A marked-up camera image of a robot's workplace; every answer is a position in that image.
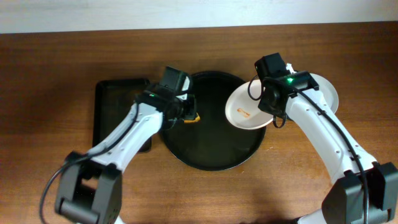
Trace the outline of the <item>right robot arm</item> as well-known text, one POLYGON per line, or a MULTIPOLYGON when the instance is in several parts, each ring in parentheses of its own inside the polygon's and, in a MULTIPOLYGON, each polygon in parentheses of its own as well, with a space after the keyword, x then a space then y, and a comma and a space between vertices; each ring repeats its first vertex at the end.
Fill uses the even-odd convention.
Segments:
POLYGON ((387 223, 396 216, 397 168, 364 150, 330 109, 314 80, 266 78, 261 110, 289 117, 321 157, 332 188, 320 209, 296 223, 387 223))

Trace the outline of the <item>pale green plate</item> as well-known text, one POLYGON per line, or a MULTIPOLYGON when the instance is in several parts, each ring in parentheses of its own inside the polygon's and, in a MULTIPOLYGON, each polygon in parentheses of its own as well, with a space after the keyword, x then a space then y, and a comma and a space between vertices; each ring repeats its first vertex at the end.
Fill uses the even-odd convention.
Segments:
POLYGON ((323 93, 325 101, 332 110, 336 113, 339 105, 338 93, 335 87, 324 77, 311 73, 311 76, 319 84, 320 91, 323 93))

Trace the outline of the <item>pink white plate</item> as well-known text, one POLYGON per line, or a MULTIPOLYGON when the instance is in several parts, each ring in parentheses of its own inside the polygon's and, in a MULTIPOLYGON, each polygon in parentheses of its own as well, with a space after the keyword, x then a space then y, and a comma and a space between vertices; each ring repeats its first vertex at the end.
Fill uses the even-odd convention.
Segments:
POLYGON ((246 130, 263 128, 270 124, 273 115, 265 113, 258 108, 259 101, 254 101, 249 97, 248 87, 253 97, 261 94, 261 81, 254 80, 249 86, 246 82, 235 89, 229 96, 225 115, 227 120, 235 127, 246 130))

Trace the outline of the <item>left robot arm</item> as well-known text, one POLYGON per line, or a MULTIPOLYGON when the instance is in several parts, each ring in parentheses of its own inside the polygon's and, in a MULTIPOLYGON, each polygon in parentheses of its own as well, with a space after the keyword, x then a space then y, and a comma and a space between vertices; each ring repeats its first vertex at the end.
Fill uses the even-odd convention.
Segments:
POLYGON ((57 172, 55 213, 73 223, 122 223, 123 173, 133 157, 167 122, 197 117, 191 85, 149 86, 99 144, 65 159, 57 172))

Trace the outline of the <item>orange green sponge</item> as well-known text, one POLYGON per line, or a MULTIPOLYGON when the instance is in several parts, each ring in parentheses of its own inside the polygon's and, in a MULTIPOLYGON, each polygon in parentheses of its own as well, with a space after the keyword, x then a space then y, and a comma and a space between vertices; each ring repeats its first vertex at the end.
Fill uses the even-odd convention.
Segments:
POLYGON ((197 123, 200 121, 200 116, 198 113, 196 113, 195 118, 194 119, 185 119, 183 122, 185 124, 191 124, 191 123, 197 123))

